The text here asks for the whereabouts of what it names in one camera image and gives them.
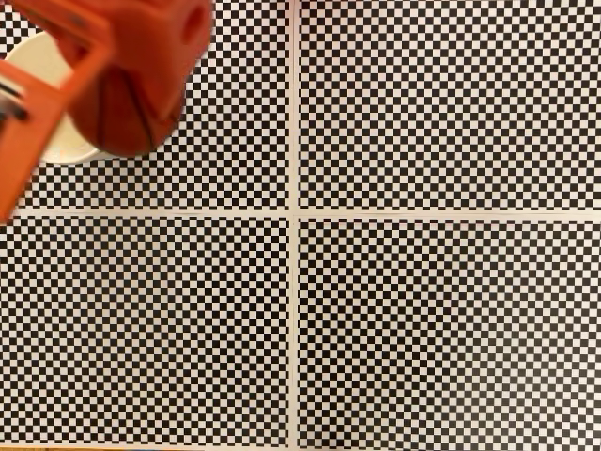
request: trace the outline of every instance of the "black and white checkerboard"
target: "black and white checkerboard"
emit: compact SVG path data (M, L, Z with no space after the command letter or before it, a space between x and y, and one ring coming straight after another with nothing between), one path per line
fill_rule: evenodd
M598 0L300 16L302 207L601 208Z
M601 225L300 223L300 445L593 450Z
M0 443L285 444L286 229L0 229Z
M182 123L156 153L73 167L43 164L24 207L282 208L286 202L286 1L216 2L209 51L188 83ZM0 12L0 56L33 25Z
M0 444L601 450L601 0L215 9L165 145L0 226Z

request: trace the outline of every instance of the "white plate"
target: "white plate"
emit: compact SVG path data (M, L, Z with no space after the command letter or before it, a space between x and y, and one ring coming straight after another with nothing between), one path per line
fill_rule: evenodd
M8 54L7 61L49 85L59 86L71 74L54 39L39 33L23 40ZM79 134L70 117L65 115L41 159L53 164L80 164L113 158L90 145Z

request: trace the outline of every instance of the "table surface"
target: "table surface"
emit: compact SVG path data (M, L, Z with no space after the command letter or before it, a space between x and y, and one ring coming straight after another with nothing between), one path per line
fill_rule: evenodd
M600 449L601 2L214 14L173 136L0 228L0 443Z

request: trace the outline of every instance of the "orange object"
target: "orange object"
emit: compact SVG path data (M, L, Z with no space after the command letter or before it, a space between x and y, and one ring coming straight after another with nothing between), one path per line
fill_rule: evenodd
M65 113L110 153L135 156L157 147L177 124L186 79L212 27L210 0L9 3L54 36L73 73L54 88L0 61L0 76L16 86L0 86L0 222Z

